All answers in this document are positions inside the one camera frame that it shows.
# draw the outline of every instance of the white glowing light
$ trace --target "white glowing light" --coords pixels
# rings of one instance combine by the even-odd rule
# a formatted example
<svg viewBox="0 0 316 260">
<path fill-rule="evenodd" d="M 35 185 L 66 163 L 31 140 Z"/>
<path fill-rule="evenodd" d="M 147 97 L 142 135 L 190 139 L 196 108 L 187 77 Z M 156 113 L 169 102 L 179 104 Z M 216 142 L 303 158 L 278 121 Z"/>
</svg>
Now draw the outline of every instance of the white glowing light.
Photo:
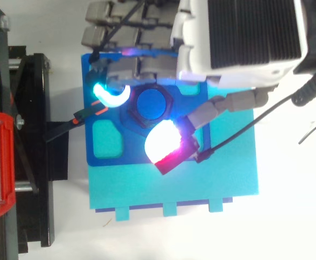
<svg viewBox="0 0 316 260">
<path fill-rule="evenodd" d="M 148 134 L 145 152 L 152 163 L 158 163 L 180 148 L 181 134 L 171 120 L 163 120 Z"/>
<path fill-rule="evenodd" d="M 120 95 L 113 96 L 107 92 L 102 85 L 97 83 L 93 87 L 93 93 L 105 106 L 114 108 L 123 105 L 129 99 L 130 86 L 126 85 L 124 91 Z"/>
</svg>

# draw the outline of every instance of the robotic hand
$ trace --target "robotic hand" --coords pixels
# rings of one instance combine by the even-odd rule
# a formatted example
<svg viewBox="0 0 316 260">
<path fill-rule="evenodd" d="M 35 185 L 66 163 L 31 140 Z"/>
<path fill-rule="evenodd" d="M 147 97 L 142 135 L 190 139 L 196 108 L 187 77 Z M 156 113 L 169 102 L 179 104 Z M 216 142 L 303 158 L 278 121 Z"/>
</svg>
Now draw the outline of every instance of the robotic hand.
<svg viewBox="0 0 316 260">
<path fill-rule="evenodd" d="M 198 162 L 207 159 L 287 100 L 304 106 L 316 97 L 316 0 L 122 2 L 91 3 L 86 15 L 92 25 L 86 28 L 82 44 L 93 48 L 93 72 L 107 70 L 107 89 L 121 92 L 126 86 L 159 84 L 163 79 L 170 85 L 207 81 L 218 88 L 251 89 L 214 97 L 176 120 L 173 126 L 185 144 L 184 152 L 176 159 L 170 155 L 177 149 L 172 149 L 160 161 L 154 159 L 162 173 L 192 155 Z M 104 64 L 102 51 L 127 58 Z M 192 137 L 196 129 L 225 110 L 264 106 L 268 92 L 291 71 L 315 75 L 234 136 L 198 154 Z M 147 142 L 150 139 L 156 138 L 149 135 Z"/>
</svg>

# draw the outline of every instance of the white table surface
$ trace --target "white table surface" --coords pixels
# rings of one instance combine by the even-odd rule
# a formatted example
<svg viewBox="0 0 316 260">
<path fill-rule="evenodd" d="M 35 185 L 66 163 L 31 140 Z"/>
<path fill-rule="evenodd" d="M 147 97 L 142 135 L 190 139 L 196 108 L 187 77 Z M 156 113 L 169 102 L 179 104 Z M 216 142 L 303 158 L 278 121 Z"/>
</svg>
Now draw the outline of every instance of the white table surface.
<svg viewBox="0 0 316 260">
<path fill-rule="evenodd" d="M 44 53 L 52 64 L 52 120 L 70 120 L 83 108 L 80 56 L 89 1 L 0 0 L 11 18 L 10 45 Z M 308 76 L 287 77 L 271 94 L 272 105 Z M 234 198 L 223 213 L 207 205 L 131 211 L 130 221 L 89 209 L 84 127 L 70 132 L 69 180 L 54 182 L 56 240 L 30 243 L 21 260 L 96 259 L 316 259 L 316 133 L 297 142 L 316 120 L 316 101 L 287 103 L 256 126 L 260 195 Z"/>
</svg>

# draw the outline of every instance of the black cable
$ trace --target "black cable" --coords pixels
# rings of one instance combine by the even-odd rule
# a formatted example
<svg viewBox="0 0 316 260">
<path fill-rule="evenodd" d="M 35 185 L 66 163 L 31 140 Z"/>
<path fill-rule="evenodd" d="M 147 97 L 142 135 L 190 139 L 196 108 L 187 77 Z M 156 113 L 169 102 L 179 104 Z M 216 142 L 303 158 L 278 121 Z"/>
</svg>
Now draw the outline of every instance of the black cable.
<svg viewBox="0 0 316 260">
<path fill-rule="evenodd" d="M 279 101 L 276 105 L 272 106 L 271 108 L 269 108 L 268 110 L 266 110 L 264 113 L 262 113 L 259 117 L 257 117 L 255 120 L 253 120 L 252 122 L 250 122 L 247 126 L 245 126 L 243 129 L 239 130 L 237 133 L 235 133 L 234 135 L 232 135 L 231 137 L 229 137 L 227 140 L 221 142 L 220 144 L 216 145 L 213 148 L 210 148 L 208 150 L 205 150 L 201 153 L 199 153 L 197 155 L 196 158 L 196 162 L 197 163 L 201 163 L 202 161 L 208 159 L 215 151 L 217 151 L 218 149 L 226 146 L 228 143 L 230 143 L 231 141 L 235 140 L 237 137 L 239 137 L 240 135 L 242 135 L 245 131 L 249 130 L 251 127 L 253 127 L 256 123 L 258 123 L 260 120 L 262 120 L 264 117 L 266 117 L 268 114 L 270 114 L 272 111 L 274 111 L 276 108 L 280 107 L 281 105 L 283 105 L 285 102 L 287 102 L 288 100 L 290 100 L 292 98 L 293 95 L 289 95 L 286 98 L 282 99 L 281 101 Z"/>
<path fill-rule="evenodd" d="M 303 107 L 316 98 L 316 74 L 292 97 L 294 105 Z"/>
<path fill-rule="evenodd" d="M 96 114 L 99 111 L 102 111 L 106 108 L 106 106 L 104 106 L 102 103 L 97 103 L 95 105 L 92 105 L 90 107 L 87 107 L 83 110 L 80 110 L 78 112 L 76 112 L 74 114 L 74 119 L 65 122 L 64 124 L 51 129 L 49 131 L 46 132 L 46 134 L 44 135 L 44 140 L 45 142 L 51 142 L 53 140 L 55 140 L 56 138 L 60 137 L 61 135 L 69 132 L 70 130 L 76 128 L 76 127 L 80 127 L 83 126 L 85 123 L 85 119 Z"/>
<path fill-rule="evenodd" d="M 106 38 L 101 42 L 100 46 L 93 49 L 93 53 L 89 57 L 89 63 L 92 64 L 93 62 L 96 62 L 99 60 L 100 55 L 99 52 L 103 51 L 106 44 L 109 43 L 109 41 L 114 37 L 114 35 L 122 28 L 122 26 L 129 21 L 129 19 L 133 16 L 134 13 L 138 11 L 138 9 L 144 5 L 146 0 L 139 1 L 129 12 L 126 16 L 124 16 L 123 19 L 119 22 L 118 25 L 114 29 L 111 30 L 111 32 L 106 36 Z"/>
<path fill-rule="evenodd" d="M 300 141 L 299 145 L 301 145 L 311 134 L 316 131 L 316 127 L 314 127 L 311 131 L 309 131 Z"/>
</svg>

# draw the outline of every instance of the teal board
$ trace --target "teal board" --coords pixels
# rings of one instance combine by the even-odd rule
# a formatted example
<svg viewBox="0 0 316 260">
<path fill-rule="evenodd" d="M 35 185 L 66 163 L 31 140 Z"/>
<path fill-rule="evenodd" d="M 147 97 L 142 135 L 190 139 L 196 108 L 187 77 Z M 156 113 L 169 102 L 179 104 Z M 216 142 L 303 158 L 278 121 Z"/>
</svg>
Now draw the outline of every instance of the teal board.
<svg viewBox="0 0 316 260">
<path fill-rule="evenodd" d="M 228 93 L 211 87 L 208 92 L 209 97 Z M 224 113 L 210 124 L 212 146 L 252 120 L 252 110 Z M 164 216 L 173 216 L 177 202 L 202 199 L 209 200 L 210 212 L 222 211 L 222 198 L 258 194 L 254 129 L 203 163 L 185 161 L 164 176 L 152 164 L 89 166 L 89 192 L 91 209 L 116 208 L 117 220 L 129 219 L 130 206 L 162 203 Z"/>
</svg>

